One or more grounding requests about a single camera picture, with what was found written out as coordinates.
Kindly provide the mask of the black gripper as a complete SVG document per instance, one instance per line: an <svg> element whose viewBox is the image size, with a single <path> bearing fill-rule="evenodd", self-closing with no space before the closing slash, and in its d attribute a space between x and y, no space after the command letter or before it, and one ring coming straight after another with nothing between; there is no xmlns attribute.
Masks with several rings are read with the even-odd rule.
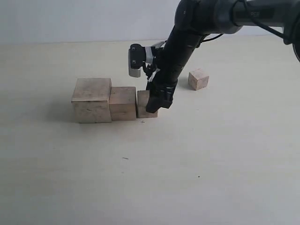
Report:
<svg viewBox="0 0 300 225"><path fill-rule="evenodd" d="M148 77L146 90L150 91L146 112L155 113L160 108L171 107L178 77L198 46L198 39L168 39L165 45L160 42L145 47L146 63L149 64L145 70Z"/></svg>

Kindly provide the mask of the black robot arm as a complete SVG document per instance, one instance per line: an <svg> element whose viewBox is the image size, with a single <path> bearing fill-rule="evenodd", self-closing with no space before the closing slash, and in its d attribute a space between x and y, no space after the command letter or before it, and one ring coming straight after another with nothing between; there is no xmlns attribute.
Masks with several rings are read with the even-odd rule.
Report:
<svg viewBox="0 0 300 225"><path fill-rule="evenodd" d="M298 0L182 0L174 27L163 48L154 48L148 78L146 111L169 108L178 77L190 56L210 34L234 34L243 26L257 26L292 45L300 56L300 2Z"/></svg>

